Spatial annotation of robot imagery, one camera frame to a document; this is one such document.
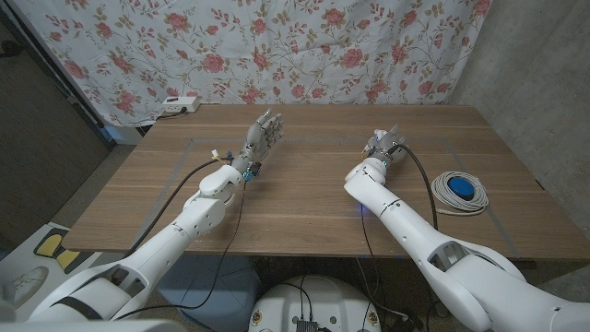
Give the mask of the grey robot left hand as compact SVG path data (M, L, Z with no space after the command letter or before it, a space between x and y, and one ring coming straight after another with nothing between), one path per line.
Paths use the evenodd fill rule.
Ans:
M246 172L253 164L261 162L270 149L281 139L284 121L282 114L272 114L267 109L248 129L242 150L231 161L239 172Z

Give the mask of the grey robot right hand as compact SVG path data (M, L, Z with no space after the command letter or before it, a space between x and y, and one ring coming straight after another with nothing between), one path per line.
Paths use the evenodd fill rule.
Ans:
M407 155L402 148L405 140L404 136L399 135L397 124L389 130L375 129L363 148L361 156L363 159L375 158L380 160L388 168Z

